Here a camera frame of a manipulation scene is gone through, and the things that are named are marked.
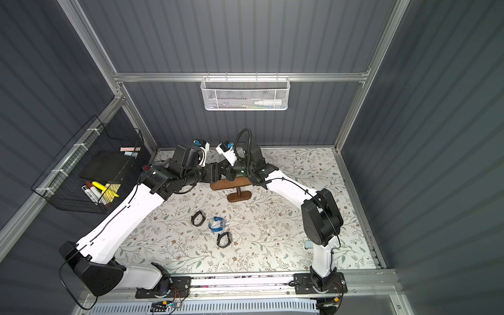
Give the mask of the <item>black slim watch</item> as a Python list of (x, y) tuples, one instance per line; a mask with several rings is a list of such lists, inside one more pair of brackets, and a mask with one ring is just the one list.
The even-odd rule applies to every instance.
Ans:
[(206, 215), (202, 211), (197, 211), (193, 216), (191, 216), (191, 224), (194, 227), (202, 226), (206, 221)]

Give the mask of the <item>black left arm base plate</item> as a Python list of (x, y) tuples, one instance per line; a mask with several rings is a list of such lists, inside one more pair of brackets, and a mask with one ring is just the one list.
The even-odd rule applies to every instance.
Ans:
[(178, 299), (185, 298), (190, 294), (192, 278), (188, 276), (176, 276), (162, 278), (160, 283), (153, 289), (139, 288), (136, 291), (136, 299)]

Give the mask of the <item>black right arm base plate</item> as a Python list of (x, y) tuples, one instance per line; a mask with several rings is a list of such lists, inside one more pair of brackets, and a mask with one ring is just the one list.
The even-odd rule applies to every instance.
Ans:
[(342, 272), (331, 272), (321, 278), (314, 272), (294, 274), (289, 285), (298, 295), (310, 294), (345, 294), (348, 292), (346, 280)]

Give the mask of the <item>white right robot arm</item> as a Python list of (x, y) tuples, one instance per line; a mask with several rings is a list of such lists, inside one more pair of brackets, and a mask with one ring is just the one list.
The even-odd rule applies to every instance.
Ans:
[(332, 193), (326, 188), (315, 190), (302, 185), (269, 164), (261, 148), (253, 143), (248, 128), (241, 130), (233, 143), (218, 144), (216, 151), (224, 157), (223, 174), (229, 181), (238, 176), (248, 178), (252, 185), (277, 193), (300, 209), (304, 233), (313, 243), (312, 287), (319, 293), (342, 290), (341, 278), (333, 266), (333, 250), (341, 243), (344, 220)]

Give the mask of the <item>brown wooden watch stand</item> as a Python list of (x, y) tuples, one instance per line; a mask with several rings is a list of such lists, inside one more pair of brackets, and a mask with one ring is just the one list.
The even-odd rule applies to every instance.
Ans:
[(252, 193), (248, 190), (242, 190), (243, 187), (251, 186), (252, 183), (247, 177), (236, 177), (233, 181), (228, 181), (226, 179), (214, 182), (210, 184), (211, 190), (228, 190), (235, 189), (236, 191), (227, 196), (227, 200), (230, 203), (243, 202), (250, 200)]

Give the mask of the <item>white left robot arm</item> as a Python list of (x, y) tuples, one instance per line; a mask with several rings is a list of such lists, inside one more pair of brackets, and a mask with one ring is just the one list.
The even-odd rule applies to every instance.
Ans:
[(185, 186), (217, 182), (221, 176), (217, 163), (204, 167), (149, 167), (140, 174), (131, 193), (102, 223), (79, 241), (68, 241), (60, 247), (65, 264), (96, 297), (125, 288), (167, 295), (172, 281), (164, 267), (154, 262), (148, 265), (120, 262), (115, 254), (127, 236), (173, 194), (181, 194)]

